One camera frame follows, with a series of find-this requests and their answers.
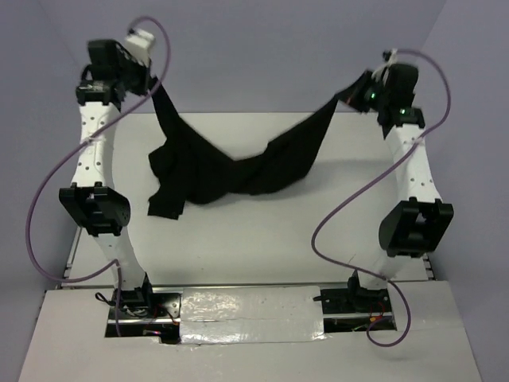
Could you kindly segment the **black long sleeve shirt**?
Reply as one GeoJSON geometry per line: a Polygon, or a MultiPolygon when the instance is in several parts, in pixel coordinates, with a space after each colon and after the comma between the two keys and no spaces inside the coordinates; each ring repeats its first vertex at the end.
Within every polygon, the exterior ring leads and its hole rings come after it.
{"type": "Polygon", "coordinates": [[[266,195],[300,181],[317,158],[337,104],[348,97],[346,91],[337,92],[309,117],[270,140],[262,153],[234,159],[181,118],[156,76],[149,86],[165,143],[148,156],[159,181],[148,213],[172,220],[180,217],[188,202],[207,205],[230,193],[266,195]]]}

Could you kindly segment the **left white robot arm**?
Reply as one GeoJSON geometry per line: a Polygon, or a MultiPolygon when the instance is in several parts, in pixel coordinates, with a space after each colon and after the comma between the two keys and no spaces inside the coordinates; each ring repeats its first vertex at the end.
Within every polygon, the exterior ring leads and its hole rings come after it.
{"type": "Polygon", "coordinates": [[[80,140],[85,146],[70,186],[59,191],[60,203],[71,218],[95,240],[107,260],[119,263],[114,296],[124,310],[138,317],[154,311],[156,298],[128,236],[130,202],[115,191],[112,160],[116,120],[126,94],[144,96],[148,91],[154,42],[153,35],[143,31],[131,32],[123,43],[88,42],[90,62],[76,87],[80,140]]]}

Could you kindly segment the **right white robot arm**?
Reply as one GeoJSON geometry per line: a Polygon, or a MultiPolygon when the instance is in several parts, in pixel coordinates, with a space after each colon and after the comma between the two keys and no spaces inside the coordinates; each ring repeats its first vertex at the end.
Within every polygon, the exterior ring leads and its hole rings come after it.
{"type": "Polygon", "coordinates": [[[370,275],[354,272],[344,301],[355,311],[385,308],[387,280],[413,259],[435,251],[453,218],[433,182],[422,134],[422,110],[413,105],[418,68],[385,64],[366,71],[340,93],[340,101],[359,112],[377,112],[377,122],[396,169],[397,203],[379,225],[382,254],[370,275]]]}

